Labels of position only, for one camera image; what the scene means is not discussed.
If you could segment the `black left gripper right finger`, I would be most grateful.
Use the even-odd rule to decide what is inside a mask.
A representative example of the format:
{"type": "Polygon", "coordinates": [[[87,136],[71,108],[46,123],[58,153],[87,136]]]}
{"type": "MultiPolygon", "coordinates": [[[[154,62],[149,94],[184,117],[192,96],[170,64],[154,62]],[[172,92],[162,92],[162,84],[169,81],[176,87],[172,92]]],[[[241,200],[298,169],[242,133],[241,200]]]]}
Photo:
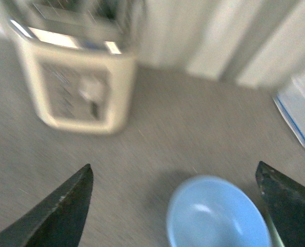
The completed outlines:
{"type": "Polygon", "coordinates": [[[273,246],[305,246],[305,186],[263,161],[255,177],[273,246]]]}

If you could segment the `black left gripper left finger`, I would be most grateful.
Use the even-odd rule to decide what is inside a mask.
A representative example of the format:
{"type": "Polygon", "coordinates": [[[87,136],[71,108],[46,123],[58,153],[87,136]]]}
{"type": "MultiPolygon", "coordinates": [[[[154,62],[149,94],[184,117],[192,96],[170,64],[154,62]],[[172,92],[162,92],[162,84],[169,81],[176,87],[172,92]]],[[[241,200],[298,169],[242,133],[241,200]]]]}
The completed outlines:
{"type": "Polygon", "coordinates": [[[0,246],[78,246],[94,175],[84,165],[28,213],[0,232],[0,246]]]}

